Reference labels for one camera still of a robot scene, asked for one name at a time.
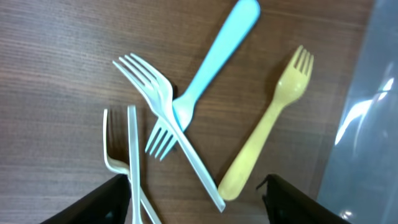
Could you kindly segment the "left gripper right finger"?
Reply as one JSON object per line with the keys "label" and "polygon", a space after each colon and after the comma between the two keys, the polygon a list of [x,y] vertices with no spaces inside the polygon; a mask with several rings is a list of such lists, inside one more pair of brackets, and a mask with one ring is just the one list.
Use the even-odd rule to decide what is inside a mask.
{"label": "left gripper right finger", "polygon": [[270,224],[349,224],[277,174],[256,187]]}

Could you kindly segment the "light blue plastic fork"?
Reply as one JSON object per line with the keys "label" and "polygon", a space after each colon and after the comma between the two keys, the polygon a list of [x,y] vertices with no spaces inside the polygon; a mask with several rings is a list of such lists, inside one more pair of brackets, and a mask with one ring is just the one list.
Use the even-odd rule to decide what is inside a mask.
{"label": "light blue plastic fork", "polygon": [[172,102],[174,116],[182,131],[190,125],[197,101],[253,28],[260,13],[257,0],[238,0],[232,8],[193,80]]}

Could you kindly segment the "yellow plastic fork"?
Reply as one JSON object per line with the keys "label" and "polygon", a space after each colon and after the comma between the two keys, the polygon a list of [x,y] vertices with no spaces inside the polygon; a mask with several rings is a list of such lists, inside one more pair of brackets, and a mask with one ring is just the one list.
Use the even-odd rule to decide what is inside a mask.
{"label": "yellow plastic fork", "polygon": [[281,111],[307,89],[313,63],[314,56],[304,46],[299,46],[276,84],[268,109],[222,178],[218,186],[222,199],[232,201],[239,196]]}

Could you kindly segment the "white fork thin straight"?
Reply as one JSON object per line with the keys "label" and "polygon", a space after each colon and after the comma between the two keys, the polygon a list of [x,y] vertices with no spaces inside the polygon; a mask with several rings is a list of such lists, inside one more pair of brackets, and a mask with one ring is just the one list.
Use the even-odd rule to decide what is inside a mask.
{"label": "white fork thin straight", "polygon": [[140,183],[140,164],[139,164],[139,138],[137,130],[136,106],[127,107],[127,131],[129,146],[129,168],[132,195],[132,222],[141,224],[141,183]]}

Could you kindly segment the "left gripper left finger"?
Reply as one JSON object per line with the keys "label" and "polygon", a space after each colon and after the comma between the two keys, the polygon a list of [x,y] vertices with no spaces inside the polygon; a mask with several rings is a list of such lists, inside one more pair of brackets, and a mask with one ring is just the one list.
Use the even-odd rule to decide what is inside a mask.
{"label": "left gripper left finger", "polygon": [[118,174],[42,224],[124,224],[130,199],[130,182]]}

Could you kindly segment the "white fork crossing blue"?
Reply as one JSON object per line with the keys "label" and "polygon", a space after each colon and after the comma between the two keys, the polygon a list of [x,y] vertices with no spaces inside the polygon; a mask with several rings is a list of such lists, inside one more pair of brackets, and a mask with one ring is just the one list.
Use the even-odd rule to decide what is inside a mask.
{"label": "white fork crossing blue", "polygon": [[161,129],[168,131],[180,143],[185,156],[212,201],[218,210],[223,212],[226,204],[219,195],[215,182],[177,124],[172,109],[173,89],[171,83],[157,69],[134,53],[120,56],[118,61],[113,61],[113,64],[144,97],[152,112],[158,117]]}

